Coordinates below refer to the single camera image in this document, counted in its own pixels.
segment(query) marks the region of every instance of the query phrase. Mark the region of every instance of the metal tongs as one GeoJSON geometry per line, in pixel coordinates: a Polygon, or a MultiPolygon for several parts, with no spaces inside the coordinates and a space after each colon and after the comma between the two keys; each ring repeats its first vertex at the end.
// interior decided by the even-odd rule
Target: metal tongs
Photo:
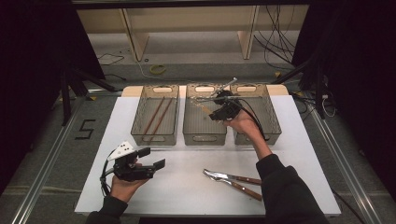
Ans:
{"type": "Polygon", "coordinates": [[[242,181],[242,182],[253,184],[253,185],[261,185],[262,181],[260,179],[238,176],[238,175],[226,175],[226,174],[219,173],[219,172],[208,171],[206,169],[204,169],[204,175],[206,175],[207,177],[209,177],[212,180],[221,181],[226,184],[229,184],[229,185],[233,186],[234,188],[241,190],[242,192],[246,193],[247,195],[249,195],[250,197],[252,197],[258,201],[262,200],[262,196],[259,193],[256,193],[253,190],[247,189],[244,186],[239,185],[234,182],[234,181],[242,181]]]}

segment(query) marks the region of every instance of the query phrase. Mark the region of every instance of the transparent storage bin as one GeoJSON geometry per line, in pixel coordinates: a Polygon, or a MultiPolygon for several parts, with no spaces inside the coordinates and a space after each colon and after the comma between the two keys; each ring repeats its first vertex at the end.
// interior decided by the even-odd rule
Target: transparent storage bin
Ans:
{"type": "MultiPolygon", "coordinates": [[[[274,145],[282,131],[267,86],[265,84],[234,84],[231,85],[230,90],[248,102],[262,125],[267,144],[274,145]]],[[[244,101],[241,100],[240,103],[244,108],[250,110],[244,101]]],[[[236,145],[251,145],[250,140],[244,134],[234,131],[234,137],[236,145]]]]}
{"type": "Polygon", "coordinates": [[[138,146],[176,144],[178,101],[178,85],[143,87],[131,130],[138,146]]]}
{"type": "Polygon", "coordinates": [[[183,135],[186,146],[222,146],[225,144],[227,128],[212,120],[204,105],[210,111],[220,108],[213,101],[199,102],[196,97],[209,97],[220,84],[188,84],[184,111],[183,135]]]}

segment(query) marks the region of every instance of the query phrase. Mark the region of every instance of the person's left hand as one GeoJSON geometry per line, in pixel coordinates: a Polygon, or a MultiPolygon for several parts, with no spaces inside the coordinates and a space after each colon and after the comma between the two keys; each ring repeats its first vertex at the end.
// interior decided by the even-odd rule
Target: person's left hand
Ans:
{"type": "Polygon", "coordinates": [[[134,196],[134,193],[137,191],[137,189],[148,181],[148,179],[144,179],[129,182],[125,180],[120,180],[114,175],[111,184],[110,196],[128,203],[131,200],[132,196],[134,196]]]}

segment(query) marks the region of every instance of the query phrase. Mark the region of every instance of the white table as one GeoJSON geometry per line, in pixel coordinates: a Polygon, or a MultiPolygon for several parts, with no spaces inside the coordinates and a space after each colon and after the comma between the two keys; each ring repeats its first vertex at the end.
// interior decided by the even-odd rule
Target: white table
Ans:
{"type": "MultiPolygon", "coordinates": [[[[291,96],[271,96],[282,134],[270,148],[285,165],[292,165],[314,194],[326,216],[338,216],[341,211],[320,167],[295,103],[291,96]]],[[[100,189],[106,157],[122,141],[138,147],[130,131],[138,105],[138,97],[120,97],[113,109],[91,172],[78,200],[76,212],[88,215],[103,204],[100,189]]],[[[177,144],[173,147],[151,147],[151,154],[139,162],[150,165],[166,159],[166,165],[154,178],[140,188],[129,202],[125,213],[137,217],[259,217],[265,215],[262,202],[220,182],[205,177],[203,169],[233,175],[259,178],[258,161],[252,147],[233,143],[233,130],[227,130],[222,147],[187,147],[182,133],[185,88],[180,87],[177,144]]],[[[107,177],[111,184],[111,175],[107,177]]],[[[260,187],[243,184],[261,193],[260,187]]]]}

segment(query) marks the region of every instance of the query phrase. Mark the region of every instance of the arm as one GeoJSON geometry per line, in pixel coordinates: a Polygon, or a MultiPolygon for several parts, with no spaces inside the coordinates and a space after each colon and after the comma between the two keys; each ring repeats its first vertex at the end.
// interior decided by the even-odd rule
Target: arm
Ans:
{"type": "Polygon", "coordinates": [[[241,110],[224,125],[243,133],[253,143],[268,223],[328,223],[308,186],[293,167],[285,167],[273,154],[248,113],[241,110]]]}
{"type": "Polygon", "coordinates": [[[91,212],[85,223],[119,224],[120,216],[128,207],[128,202],[137,189],[146,182],[148,179],[128,182],[113,176],[110,195],[104,198],[102,209],[99,212],[91,212]]]}

